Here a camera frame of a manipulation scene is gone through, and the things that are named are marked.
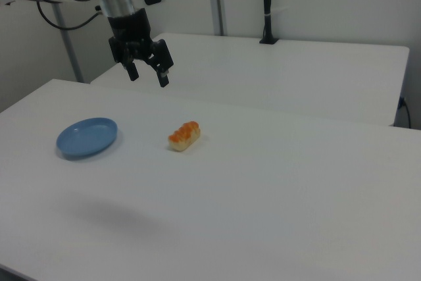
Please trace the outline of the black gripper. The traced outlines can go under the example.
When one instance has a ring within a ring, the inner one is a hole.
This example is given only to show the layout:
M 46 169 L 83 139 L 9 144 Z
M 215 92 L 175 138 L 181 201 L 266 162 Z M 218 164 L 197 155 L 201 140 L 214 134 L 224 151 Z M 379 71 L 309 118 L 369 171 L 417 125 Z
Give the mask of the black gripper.
M 145 60 L 156 74 L 160 87 L 169 84 L 169 69 L 174 65 L 163 39 L 152 41 L 151 27 L 145 9 L 121 17 L 108 17 L 113 33 L 109 45 L 115 63 L 120 63 L 131 81 L 139 78 L 134 59 Z

